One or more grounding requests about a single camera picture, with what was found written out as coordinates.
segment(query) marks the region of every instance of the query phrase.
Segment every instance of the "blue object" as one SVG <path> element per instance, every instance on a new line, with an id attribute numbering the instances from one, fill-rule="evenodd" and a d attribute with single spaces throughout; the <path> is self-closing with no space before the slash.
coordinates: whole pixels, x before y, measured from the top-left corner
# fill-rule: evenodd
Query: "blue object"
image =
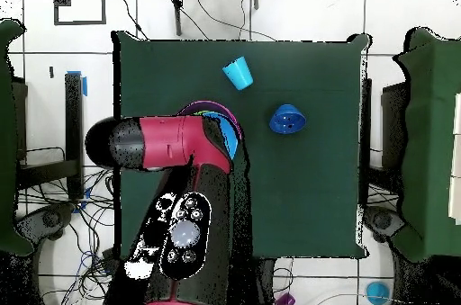
<path id="1" fill-rule="evenodd" d="M 388 302 L 389 288 L 381 282 L 368 284 L 366 287 L 366 296 L 373 305 L 383 305 Z"/>
<path id="2" fill-rule="evenodd" d="M 244 57 L 232 61 L 222 70 L 239 91 L 253 84 L 253 77 Z"/>
<path id="3" fill-rule="evenodd" d="M 234 159 L 239 141 L 237 140 L 237 134 L 230 121 L 224 115 L 216 112 L 205 112 L 203 116 L 213 117 L 220 121 L 221 133 L 224 136 L 224 144 L 229 152 L 230 159 Z"/>
<path id="4" fill-rule="evenodd" d="M 86 202 L 81 202 L 81 203 L 78 204 L 78 207 L 80 207 L 81 210 L 84 210 L 85 207 L 86 207 L 86 205 L 87 205 Z M 72 211 L 73 214 L 78 214 L 79 212 L 80 212 L 79 209 L 74 209 L 74 210 Z"/>
<path id="5" fill-rule="evenodd" d="M 306 123 L 305 117 L 289 103 L 281 105 L 269 122 L 275 133 L 291 134 L 301 130 Z"/>
<path id="6" fill-rule="evenodd" d="M 84 96 L 88 96 L 88 86 L 86 83 L 86 76 L 82 78 L 82 93 Z"/>

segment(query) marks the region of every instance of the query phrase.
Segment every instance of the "purple bowl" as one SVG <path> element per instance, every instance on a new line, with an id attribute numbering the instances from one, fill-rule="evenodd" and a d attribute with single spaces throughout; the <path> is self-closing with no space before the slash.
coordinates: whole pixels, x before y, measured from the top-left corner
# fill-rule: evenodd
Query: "purple bowl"
<path id="1" fill-rule="evenodd" d="M 237 132 L 239 133 L 239 137 L 241 139 L 241 128 L 240 128 L 239 122 L 237 121 L 237 119 L 235 118 L 235 116 L 232 114 L 232 112 L 229 109 L 227 109 L 224 105 L 221 105 L 219 103 L 208 101 L 208 100 L 199 100 L 199 101 L 196 101 L 196 102 L 193 102 L 187 105 L 185 108 L 179 111 L 178 115 L 180 116 L 192 115 L 200 111 L 216 112 L 216 113 L 220 113 L 223 116 L 229 118 L 234 124 L 235 128 L 237 129 Z"/>

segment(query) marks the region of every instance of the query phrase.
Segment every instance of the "control buttons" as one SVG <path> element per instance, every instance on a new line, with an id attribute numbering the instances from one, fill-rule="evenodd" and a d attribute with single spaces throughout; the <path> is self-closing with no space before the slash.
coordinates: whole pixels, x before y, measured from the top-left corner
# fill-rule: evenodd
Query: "control buttons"
<path id="1" fill-rule="evenodd" d="M 191 251 L 190 249 L 185 251 L 183 254 L 183 260 L 185 261 L 185 263 L 192 263 L 193 261 L 195 261 L 195 258 L 195 252 Z"/>
<path id="2" fill-rule="evenodd" d="M 176 213 L 176 218 L 181 220 L 183 218 L 185 218 L 185 215 L 187 215 L 187 212 L 184 211 L 184 210 L 180 210 Z"/>
<path id="3" fill-rule="evenodd" d="M 179 254 L 174 249 L 168 252 L 167 260 L 169 263 L 174 263 L 178 258 Z"/>
<path id="4" fill-rule="evenodd" d="M 194 246 L 200 238 L 200 229 L 190 220 L 181 220 L 170 230 L 171 241 L 175 247 Z"/>
<path id="5" fill-rule="evenodd" d="M 200 220 L 201 218 L 203 218 L 203 213 L 200 210 L 194 210 L 191 213 L 191 218 L 193 220 Z"/>
<path id="6" fill-rule="evenodd" d="M 187 209 L 193 209 L 197 205 L 197 200 L 194 198 L 187 198 L 185 201 L 185 206 Z"/>

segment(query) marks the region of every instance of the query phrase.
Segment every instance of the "light blue cup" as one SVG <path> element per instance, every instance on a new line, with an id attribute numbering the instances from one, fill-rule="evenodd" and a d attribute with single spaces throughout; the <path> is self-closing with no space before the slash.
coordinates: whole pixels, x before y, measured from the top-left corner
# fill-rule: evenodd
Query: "light blue cup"
<path id="1" fill-rule="evenodd" d="M 373 305 L 384 305 L 389 300 L 389 288 L 381 282 L 373 282 L 366 287 L 366 296 Z"/>
<path id="2" fill-rule="evenodd" d="M 239 91 L 253 84 L 253 77 L 244 57 L 232 61 L 222 70 Z"/>

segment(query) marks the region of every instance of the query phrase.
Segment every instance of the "white button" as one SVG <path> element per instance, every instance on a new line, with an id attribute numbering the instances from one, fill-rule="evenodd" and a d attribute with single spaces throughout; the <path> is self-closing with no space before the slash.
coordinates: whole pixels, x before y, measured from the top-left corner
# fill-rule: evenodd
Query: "white button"
<path id="1" fill-rule="evenodd" d="M 190 220 L 181 220 L 170 230 L 171 241 L 175 247 L 188 248 L 200 238 L 200 229 Z"/>

